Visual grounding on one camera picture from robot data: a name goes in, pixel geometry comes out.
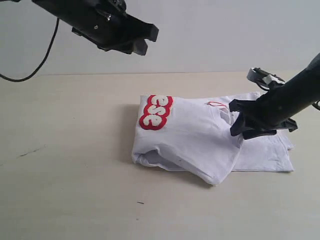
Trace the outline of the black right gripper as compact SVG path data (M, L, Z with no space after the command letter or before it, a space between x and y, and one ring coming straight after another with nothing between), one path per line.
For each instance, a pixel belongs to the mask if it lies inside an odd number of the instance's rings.
M278 129L294 131L298 128L290 118L315 103L314 82L287 82L269 90L257 100L233 99L229 103L231 112L239 112L230 128L235 137L244 140L262 136L274 136Z

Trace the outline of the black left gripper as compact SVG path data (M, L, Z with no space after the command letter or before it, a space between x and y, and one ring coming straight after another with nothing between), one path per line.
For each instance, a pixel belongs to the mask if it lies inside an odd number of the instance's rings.
M156 42L159 29L152 23L127 15L124 0L34 0L33 3L72 26L72 32L84 37L105 52L145 56L145 39ZM126 33L122 35L126 18Z

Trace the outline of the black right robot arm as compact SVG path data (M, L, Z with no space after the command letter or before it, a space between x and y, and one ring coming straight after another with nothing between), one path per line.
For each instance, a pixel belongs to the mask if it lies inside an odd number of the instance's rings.
M248 71L247 79L258 85L265 94L256 100L234 99L229 103L231 112L239 115L230 128L231 136L241 135L249 140L273 136L278 130L297 130L292 116L309 106L320 108L320 57L285 82L275 74L259 67Z

